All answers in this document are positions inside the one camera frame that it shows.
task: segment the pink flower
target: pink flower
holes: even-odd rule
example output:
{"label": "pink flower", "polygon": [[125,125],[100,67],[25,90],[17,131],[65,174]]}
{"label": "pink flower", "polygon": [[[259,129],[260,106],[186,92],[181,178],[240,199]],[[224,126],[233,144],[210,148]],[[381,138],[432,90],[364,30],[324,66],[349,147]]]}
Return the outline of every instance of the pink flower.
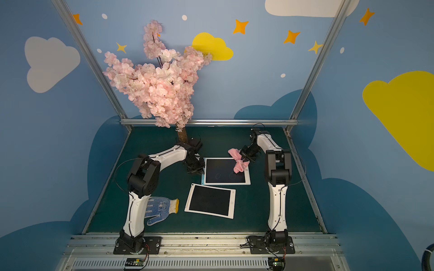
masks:
{"label": "pink flower", "polygon": [[150,59],[160,57],[162,67],[153,64],[136,65],[129,59],[122,59],[107,52],[106,62],[109,67],[104,75],[110,79],[110,85],[128,95],[140,110],[143,118],[156,117],[156,125],[185,127],[193,116],[194,107],[190,102],[194,93],[193,85],[198,80],[197,71],[211,62],[210,54],[204,56],[193,47],[186,47],[181,55],[173,49],[166,49],[159,40],[161,25],[151,21],[145,27],[144,52]]}
{"label": "pink flower", "polygon": [[173,49],[167,50],[161,50],[159,56],[161,57],[161,59],[164,62],[170,62],[172,60],[172,58],[178,57],[180,54],[178,52],[176,52]]}
{"label": "pink flower", "polygon": [[107,52],[104,55],[105,55],[104,62],[107,63],[109,66],[119,63],[119,60],[116,58],[115,54]]}

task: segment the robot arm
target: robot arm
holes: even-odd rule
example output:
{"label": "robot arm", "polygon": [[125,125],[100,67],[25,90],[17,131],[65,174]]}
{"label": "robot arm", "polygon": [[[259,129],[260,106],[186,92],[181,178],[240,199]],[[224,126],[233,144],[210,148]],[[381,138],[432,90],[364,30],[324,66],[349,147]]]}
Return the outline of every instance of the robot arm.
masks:
{"label": "robot arm", "polygon": [[279,147],[267,131],[252,128],[250,146],[244,146],[240,154],[254,162],[257,153],[265,153],[265,179],[270,191],[270,215],[268,218],[267,247],[281,248],[288,241],[285,218],[286,191],[292,177],[291,151]]}
{"label": "robot arm", "polygon": [[128,175],[127,218],[116,242],[114,254],[137,254],[144,247],[145,213],[148,200],[158,185],[160,171],[185,161],[189,173],[200,173],[205,166],[198,156],[202,143],[192,139],[188,144],[178,143],[172,148],[153,155],[140,155]]}

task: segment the drawing tablet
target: drawing tablet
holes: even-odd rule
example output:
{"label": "drawing tablet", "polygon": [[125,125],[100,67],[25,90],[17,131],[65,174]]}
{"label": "drawing tablet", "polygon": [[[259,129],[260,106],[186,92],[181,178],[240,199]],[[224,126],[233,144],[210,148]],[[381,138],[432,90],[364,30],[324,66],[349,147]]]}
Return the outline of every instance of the drawing tablet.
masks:
{"label": "drawing tablet", "polygon": [[193,183],[184,211],[233,219],[235,189]]}
{"label": "drawing tablet", "polygon": [[250,185],[249,167],[244,172],[234,173],[233,158],[205,158],[204,160],[203,185]]}

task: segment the metal vent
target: metal vent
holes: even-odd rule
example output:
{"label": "metal vent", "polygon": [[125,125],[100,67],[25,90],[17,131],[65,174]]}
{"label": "metal vent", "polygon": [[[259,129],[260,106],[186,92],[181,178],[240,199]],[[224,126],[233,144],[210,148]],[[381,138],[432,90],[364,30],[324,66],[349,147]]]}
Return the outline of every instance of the metal vent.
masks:
{"label": "metal vent", "polygon": [[[245,257],[245,258],[150,258],[146,269],[256,269],[268,268],[268,258]],[[76,258],[72,270],[122,270],[125,260],[110,258]]]}
{"label": "metal vent", "polygon": [[175,268],[268,268],[266,259],[239,258],[151,258],[146,268],[175,269]]}
{"label": "metal vent", "polygon": [[125,260],[110,260],[104,258],[77,258],[72,265],[73,270],[80,269],[119,269],[124,267]]}

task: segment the work glove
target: work glove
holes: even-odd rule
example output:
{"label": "work glove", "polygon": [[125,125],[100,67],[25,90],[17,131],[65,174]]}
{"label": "work glove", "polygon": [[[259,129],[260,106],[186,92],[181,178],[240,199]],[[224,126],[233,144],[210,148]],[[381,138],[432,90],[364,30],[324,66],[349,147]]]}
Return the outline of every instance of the work glove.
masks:
{"label": "work glove", "polygon": [[146,206],[145,218],[152,217],[146,222],[146,225],[151,226],[155,223],[165,220],[169,214],[177,213],[179,200],[170,200],[164,197],[150,197]]}

